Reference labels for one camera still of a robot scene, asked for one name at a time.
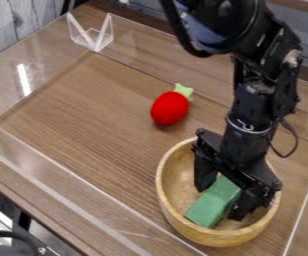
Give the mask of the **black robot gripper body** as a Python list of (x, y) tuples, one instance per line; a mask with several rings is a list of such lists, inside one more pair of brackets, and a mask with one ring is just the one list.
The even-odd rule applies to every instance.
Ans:
[(269, 131), (248, 130), (227, 120), (225, 134), (208, 129), (196, 131), (195, 158), (204, 156), (217, 162), (221, 173), (243, 191), (252, 191), (271, 206), (283, 182), (268, 165)]

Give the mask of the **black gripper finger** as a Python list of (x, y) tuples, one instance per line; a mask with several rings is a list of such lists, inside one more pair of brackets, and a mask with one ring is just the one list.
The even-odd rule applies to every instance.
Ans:
[(205, 191), (215, 183), (219, 175), (217, 162), (204, 156), (195, 158), (195, 186), (200, 192)]
[(228, 218), (241, 221), (257, 208), (267, 206), (268, 203), (252, 191), (243, 191), (232, 204)]

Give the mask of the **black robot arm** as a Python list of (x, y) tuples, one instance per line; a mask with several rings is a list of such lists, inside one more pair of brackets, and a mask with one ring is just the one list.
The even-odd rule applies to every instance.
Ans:
[(265, 0), (160, 0), (184, 49), (235, 61), (235, 101), (223, 135), (196, 132), (195, 185), (200, 191), (224, 175), (240, 187), (228, 217), (243, 220), (272, 204), (283, 182), (267, 164), (279, 126), (300, 102), (302, 40)]

